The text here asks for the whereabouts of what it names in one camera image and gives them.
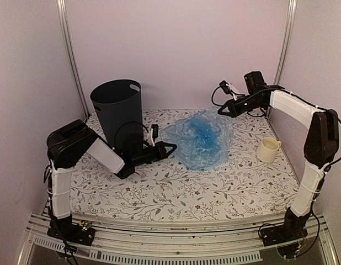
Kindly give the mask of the blue plastic trash bag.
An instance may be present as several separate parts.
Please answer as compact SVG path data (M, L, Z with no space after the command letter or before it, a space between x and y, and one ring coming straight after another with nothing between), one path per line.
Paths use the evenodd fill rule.
M228 161L233 122L211 107L175 121L161 131L161 137L177 145L175 158L187 169L209 171Z

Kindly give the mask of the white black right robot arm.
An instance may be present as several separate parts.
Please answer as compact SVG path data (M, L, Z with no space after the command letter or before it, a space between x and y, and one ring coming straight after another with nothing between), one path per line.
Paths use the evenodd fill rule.
M279 110L304 125L307 138L303 147L305 170L294 202L285 213L280 226L267 225L258 232L264 246L276 245L307 236L306 222L313 214L313 204L319 196L324 178L336 163L339 149L339 118L333 109L318 107L279 85L268 85L262 73L250 72L244 80L248 94L240 94L226 81L219 84L232 96L220 106L218 114L235 118L255 109Z

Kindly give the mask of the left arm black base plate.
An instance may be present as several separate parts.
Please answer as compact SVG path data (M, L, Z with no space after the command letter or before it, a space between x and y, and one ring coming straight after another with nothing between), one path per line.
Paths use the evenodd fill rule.
M50 227L47 235L66 242L77 243L80 245L91 246L96 230L94 228L83 228L79 224L73 224L70 221L56 220L50 221Z

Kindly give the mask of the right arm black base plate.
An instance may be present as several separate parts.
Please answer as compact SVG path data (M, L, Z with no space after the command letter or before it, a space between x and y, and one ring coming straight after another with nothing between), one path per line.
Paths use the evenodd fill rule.
M307 237L308 232L303 228L288 229L284 225L263 224L258 230L258 236L264 246L272 246Z

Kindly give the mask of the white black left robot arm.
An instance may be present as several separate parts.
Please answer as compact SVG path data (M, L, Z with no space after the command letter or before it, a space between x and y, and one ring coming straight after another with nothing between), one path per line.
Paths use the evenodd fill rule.
M82 120L75 120L52 132L47 138L49 165L44 181L50 199L54 229L65 240L76 235L71 220L71 176L78 161L88 154L120 179L135 173L135 168L168 158L176 144L157 141L158 125L146 128L137 121L122 124L109 144Z

